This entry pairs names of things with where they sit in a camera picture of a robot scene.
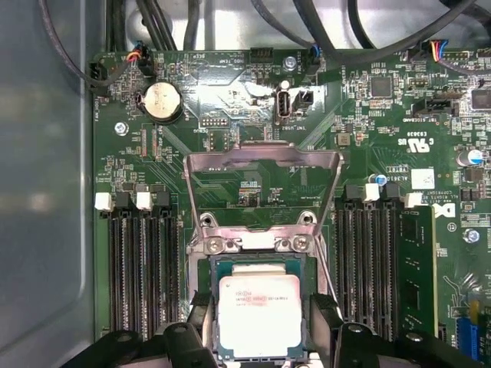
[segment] black cable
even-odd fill
[[[166,49],[170,51],[176,51],[176,43],[172,38],[169,25],[167,24],[167,20],[163,15],[162,8],[160,7],[159,3],[157,2],[157,0],[148,0],[148,6],[150,8],[151,14],[155,18],[155,23],[160,31],[160,35],[162,36],[162,41],[163,44],[166,46]]]
[[[444,60],[444,59],[439,59],[438,64],[442,65],[443,67],[450,69],[451,71],[456,71],[457,73],[461,73],[461,74],[469,75],[469,76],[491,74],[491,69],[471,71],[471,70],[466,69],[464,67],[460,67],[456,64],[452,64],[451,62]]]
[[[429,24],[425,28],[385,48],[379,48],[377,50],[366,52],[364,54],[357,54],[356,56],[349,56],[336,50],[336,48],[332,44],[324,29],[324,26],[322,25],[321,19],[319,18],[318,13],[315,10],[315,6],[312,0],[293,0],[298,13],[302,17],[302,20],[310,31],[312,37],[315,39],[319,47],[324,52],[325,57],[328,60],[333,59],[338,64],[343,64],[347,66],[378,61],[381,58],[390,56],[395,52],[413,47],[418,42],[431,37],[439,30],[447,26],[475,1],[476,0],[463,0],[455,8],[449,10],[447,13],[439,17],[436,21]]]
[[[187,2],[187,26],[184,32],[183,50],[195,50],[198,37],[199,0]]]
[[[348,0],[348,18],[351,29],[358,42],[360,42],[360,46],[362,48],[376,48],[361,24],[360,13],[358,12],[358,0]]]
[[[114,0],[106,0],[106,34],[105,50],[114,51],[114,22],[113,22]]]
[[[453,8],[460,0],[440,0],[440,2],[448,8]],[[472,4],[463,14],[476,19],[484,27],[491,39],[491,11],[486,10],[480,5]]]
[[[87,84],[89,84],[90,86],[108,87],[112,83],[117,81],[119,77],[121,77],[124,74],[126,69],[128,69],[130,63],[125,61],[120,66],[118,66],[115,72],[113,72],[106,80],[97,80],[86,75],[71,60],[70,55],[68,55],[68,53],[64,49],[63,44],[61,43],[60,38],[58,37],[56,30],[54,29],[53,21],[51,20],[51,16],[49,14],[48,0],[38,0],[38,4],[41,9],[41,17],[42,17],[44,29],[46,30],[46,33],[48,34],[48,37],[51,43],[53,44],[54,49],[56,50],[57,54],[60,56],[61,60],[66,65],[68,70],[71,71],[73,74],[75,74],[77,77],[87,82]]]
[[[137,0],[137,5],[140,9],[141,16],[143,17],[143,23],[145,24],[145,27],[147,27],[148,33],[150,33],[150,38],[152,38],[153,46],[157,51],[166,50],[162,35],[160,34],[157,23],[152,16],[148,3],[145,0]]]
[[[116,51],[126,51],[126,32],[124,26],[125,11],[124,0],[112,0],[114,2],[114,47]]]
[[[264,2],[262,2],[262,0],[251,0],[251,3],[254,9],[259,13],[259,15],[261,15],[261,18],[264,19],[266,23],[271,25],[276,31],[280,32],[286,38],[290,39],[296,44],[299,44],[303,48],[310,49],[312,47],[312,42],[300,38],[296,34],[289,31],[284,25],[282,25],[279,20],[276,19],[273,14],[271,14],[268,8],[266,8],[266,5],[264,5]]]

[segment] blue wire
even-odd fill
[[[445,48],[445,46],[448,45],[448,40],[445,40],[442,42],[442,44],[440,45],[440,52],[438,54],[438,58],[441,59],[443,58],[443,49]]]

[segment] motherboard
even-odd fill
[[[99,54],[93,76],[125,57]],[[491,67],[487,50],[444,57]],[[334,70],[308,50],[169,51],[135,60],[97,94],[97,337],[150,337],[186,320],[195,291],[228,308],[222,320],[243,301],[274,300],[298,322],[284,335],[297,336],[308,316],[278,290],[298,281],[300,303],[334,294],[345,320],[388,340],[417,327],[491,357],[491,79],[410,51]],[[261,233],[290,225],[320,231],[313,256],[308,232]],[[247,239],[209,240],[194,257],[217,226],[245,227]],[[245,283],[266,295],[251,298]],[[231,349],[236,337],[221,331],[224,360],[282,355],[281,344]],[[306,348],[285,344],[289,356]]]

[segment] green circuit board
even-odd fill
[[[491,58],[484,56],[465,50],[445,54],[464,67],[491,67]],[[286,57],[296,60],[293,71],[285,69]],[[99,54],[94,61],[112,71],[123,58]],[[227,151],[245,141],[284,140],[300,150],[344,154],[336,197],[345,185],[362,187],[374,174],[398,184],[402,196],[423,193],[423,204],[433,206],[434,214],[437,319],[447,329],[448,343],[456,346],[456,319],[469,313],[471,301],[491,301],[489,82],[448,71],[431,59],[411,59],[408,52],[335,71],[325,71],[321,60],[313,73],[308,51],[301,50],[178,51],[154,58],[156,78],[145,78],[133,65],[106,97],[94,98],[94,187],[132,198],[137,192],[170,192],[179,247],[179,319],[186,318],[189,306],[186,244],[194,229],[184,157]],[[137,107],[135,94],[155,81],[172,83],[182,95],[183,113],[171,124],[154,123]],[[288,81],[292,113],[278,121],[275,93],[283,81]],[[311,97],[307,103],[299,97],[305,93]],[[126,127],[124,133],[115,130],[118,123]],[[483,162],[470,168],[459,164],[459,155],[474,149],[482,152]],[[193,184],[201,212],[212,212],[220,225],[250,228],[295,223],[303,210],[318,214],[326,190],[322,170],[263,161],[240,172],[210,168],[194,175]],[[99,336],[110,326],[109,225],[98,213],[96,219]],[[324,223],[330,255],[334,221],[332,215]],[[479,241],[464,240],[469,229],[478,231]],[[330,268],[336,268],[334,257]]]

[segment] white slot latch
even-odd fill
[[[363,202],[375,202],[381,197],[380,186],[375,182],[369,182],[363,187]]]
[[[114,208],[113,197],[108,192],[95,193],[94,207],[98,211],[112,212]]]
[[[423,193],[408,193],[404,196],[404,207],[413,209],[417,205],[422,205]]]
[[[141,211],[151,211],[153,207],[152,193],[137,193],[137,208]]]

